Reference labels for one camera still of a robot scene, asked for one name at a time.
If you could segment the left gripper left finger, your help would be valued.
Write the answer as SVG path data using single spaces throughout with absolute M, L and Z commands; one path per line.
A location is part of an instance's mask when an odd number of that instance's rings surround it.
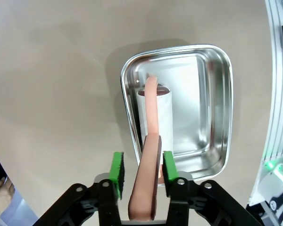
M 93 185 L 71 185 L 39 218 L 40 226 L 81 226 L 98 212 L 100 226 L 120 226 L 117 201 L 124 186 L 124 154 L 115 152 L 109 173 Z

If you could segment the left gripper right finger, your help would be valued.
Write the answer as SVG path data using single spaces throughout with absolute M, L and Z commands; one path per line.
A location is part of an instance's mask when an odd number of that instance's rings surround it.
M 211 226 L 261 225 L 216 181 L 206 180 L 198 185 L 179 175 L 170 151 L 163 153 L 162 170 L 166 195 L 170 198 L 167 226 L 187 226 L 190 209 Z

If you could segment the person's right hand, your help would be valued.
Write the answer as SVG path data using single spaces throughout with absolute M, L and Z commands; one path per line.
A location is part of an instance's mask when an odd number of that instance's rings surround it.
M 11 180 L 7 178 L 0 179 L 0 215 L 10 205 L 15 194 L 15 187 Z

